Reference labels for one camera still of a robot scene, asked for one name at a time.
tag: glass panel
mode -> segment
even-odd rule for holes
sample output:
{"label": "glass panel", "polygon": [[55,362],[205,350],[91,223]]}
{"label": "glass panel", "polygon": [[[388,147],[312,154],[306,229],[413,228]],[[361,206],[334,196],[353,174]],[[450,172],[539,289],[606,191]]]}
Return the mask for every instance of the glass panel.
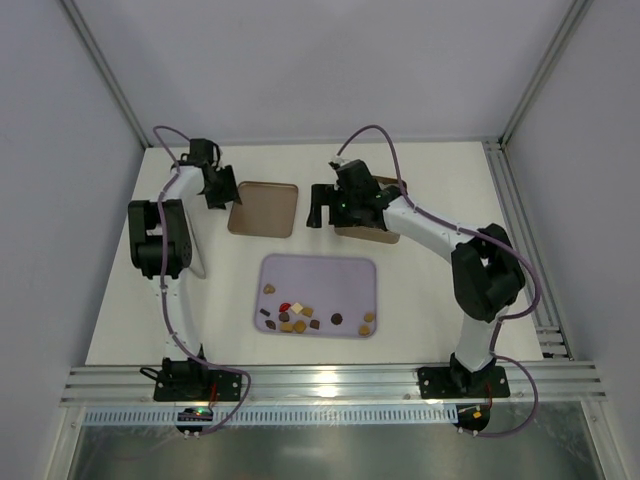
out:
{"label": "glass panel", "polygon": [[[518,425],[529,408],[494,405],[491,431]],[[71,472],[77,480],[604,478],[579,403],[542,404],[532,425],[499,440],[451,425],[229,428],[199,440],[173,427],[83,427]]]}

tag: aluminum frame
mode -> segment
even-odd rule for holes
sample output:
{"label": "aluminum frame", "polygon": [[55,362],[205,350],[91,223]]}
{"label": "aluminum frame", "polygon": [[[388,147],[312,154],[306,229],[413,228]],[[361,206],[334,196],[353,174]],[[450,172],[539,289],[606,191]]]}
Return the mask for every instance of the aluminum frame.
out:
{"label": "aluminum frame", "polygon": [[589,11],[592,3],[593,0],[574,0],[567,10],[547,50],[542,56],[533,77],[531,77],[529,84],[518,101],[518,105],[516,105],[507,122],[504,133],[500,137],[501,145],[508,145],[513,138],[513,135],[538,98],[538,94],[549,79],[549,76],[562,57],[562,54],[566,50],[567,45],[569,45],[571,38],[580,26],[582,19]]}
{"label": "aluminum frame", "polygon": [[47,472],[47,480],[60,480],[69,476],[73,456],[80,438],[84,407],[65,408],[64,418]]}
{"label": "aluminum frame", "polygon": [[[554,299],[540,251],[536,247],[533,229],[520,197],[511,166],[497,140],[485,141],[482,145],[513,245],[531,261],[540,276],[542,299],[540,306],[533,313],[534,320],[538,327],[560,327],[560,309]],[[527,282],[525,289],[529,298],[532,298],[532,282]]]}
{"label": "aluminum frame", "polygon": [[620,437],[615,435],[616,430],[608,418],[613,413],[613,406],[606,402],[582,402],[582,410],[605,477],[635,478],[621,454],[622,446],[616,441]]}
{"label": "aluminum frame", "polygon": [[69,24],[76,32],[78,40],[85,48],[91,62],[96,67],[96,70],[102,78],[106,89],[113,97],[116,105],[122,113],[122,116],[129,124],[131,133],[138,139],[138,142],[140,143],[142,148],[150,147],[151,142],[149,141],[147,135],[144,133],[142,124],[138,120],[136,113],[133,111],[131,103],[129,102],[129,100],[127,100],[127,97],[124,94],[124,91],[120,86],[118,79],[114,75],[113,70],[111,70],[107,59],[102,53],[102,50],[100,49],[98,42],[93,36],[93,33],[91,33],[91,29],[89,28],[89,25],[87,25],[87,22],[80,12],[78,5],[76,5],[75,0],[58,0],[58,4],[69,20]]}
{"label": "aluminum frame", "polygon": [[[593,362],[524,362],[536,381],[540,401],[604,401],[606,393]],[[512,397],[495,402],[531,402],[532,391],[522,371],[505,367]],[[378,403],[406,405],[422,400],[417,369],[423,364],[239,366],[252,377],[248,404],[318,405]],[[152,402],[154,384],[139,367],[79,367],[71,370],[61,407],[135,406]],[[437,400],[469,403],[469,399]],[[178,402],[175,405],[201,405]]]}
{"label": "aluminum frame", "polygon": [[560,327],[536,327],[540,350],[545,359],[571,360],[567,344]]}

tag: white wall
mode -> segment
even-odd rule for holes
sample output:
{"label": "white wall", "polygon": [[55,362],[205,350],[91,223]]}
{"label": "white wall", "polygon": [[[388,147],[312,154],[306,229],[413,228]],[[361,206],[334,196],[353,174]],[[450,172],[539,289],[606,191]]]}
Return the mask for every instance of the white wall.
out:
{"label": "white wall", "polygon": [[4,2],[0,45],[0,463],[29,479],[83,364],[142,149],[56,2]]}
{"label": "white wall", "polygon": [[510,146],[566,314],[640,458],[640,4],[594,2]]}
{"label": "white wall", "polygon": [[147,131],[498,136],[570,0],[77,0]]}

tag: tan tray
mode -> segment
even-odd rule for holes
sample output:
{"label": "tan tray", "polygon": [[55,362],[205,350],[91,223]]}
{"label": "tan tray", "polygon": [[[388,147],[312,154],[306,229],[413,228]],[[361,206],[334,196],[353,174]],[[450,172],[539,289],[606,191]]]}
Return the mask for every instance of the tan tray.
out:
{"label": "tan tray", "polygon": [[293,232],[298,187],[289,183],[242,182],[242,205],[234,203],[227,228],[235,235],[287,238]]}
{"label": "tan tray", "polygon": [[[398,180],[391,177],[379,177],[374,175],[380,185],[397,185]],[[407,182],[402,181],[404,188],[407,188]],[[400,241],[400,235],[392,232],[384,232],[377,228],[369,227],[334,227],[336,235],[341,237],[357,238],[359,240],[368,240],[370,242],[388,243],[393,245]]]}

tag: lavender tray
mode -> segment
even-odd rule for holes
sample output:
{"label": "lavender tray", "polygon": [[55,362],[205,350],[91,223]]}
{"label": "lavender tray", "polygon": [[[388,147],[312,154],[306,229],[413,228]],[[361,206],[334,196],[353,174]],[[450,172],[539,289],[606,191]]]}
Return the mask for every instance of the lavender tray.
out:
{"label": "lavender tray", "polygon": [[[275,292],[265,293],[267,285]],[[376,295],[376,266],[366,258],[272,254],[262,261],[254,324],[261,332],[279,335],[369,338],[378,323]],[[289,309],[289,322],[281,322],[283,303],[299,303],[312,308],[313,314],[308,317]],[[342,316],[339,325],[331,321],[334,314]],[[375,319],[366,322],[366,314]],[[267,320],[275,324],[275,330]],[[306,325],[301,335],[280,330],[282,323],[294,325],[299,320]],[[311,328],[312,320],[319,322],[318,329]],[[360,332],[363,326],[369,328],[367,335]]]}

